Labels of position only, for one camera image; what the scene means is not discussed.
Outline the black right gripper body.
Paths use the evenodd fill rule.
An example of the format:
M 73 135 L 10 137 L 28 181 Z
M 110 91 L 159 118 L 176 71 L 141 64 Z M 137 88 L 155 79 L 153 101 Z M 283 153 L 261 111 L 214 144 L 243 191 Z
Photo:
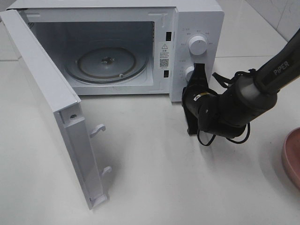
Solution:
M 189 135 L 197 134 L 200 98 L 206 95 L 208 90 L 205 64 L 195 63 L 194 69 L 188 77 L 187 85 L 183 88 L 181 98 Z

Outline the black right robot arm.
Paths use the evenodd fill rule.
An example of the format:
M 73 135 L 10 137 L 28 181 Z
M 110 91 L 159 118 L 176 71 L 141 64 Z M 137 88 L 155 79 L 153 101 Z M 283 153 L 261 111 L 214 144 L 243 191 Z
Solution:
M 258 70 L 238 71 L 232 79 L 212 75 L 225 88 L 217 94 L 208 86 L 205 65 L 196 63 L 183 89 L 182 106 L 187 132 L 200 131 L 233 139 L 255 118 L 273 108 L 277 93 L 300 76 L 300 33 Z

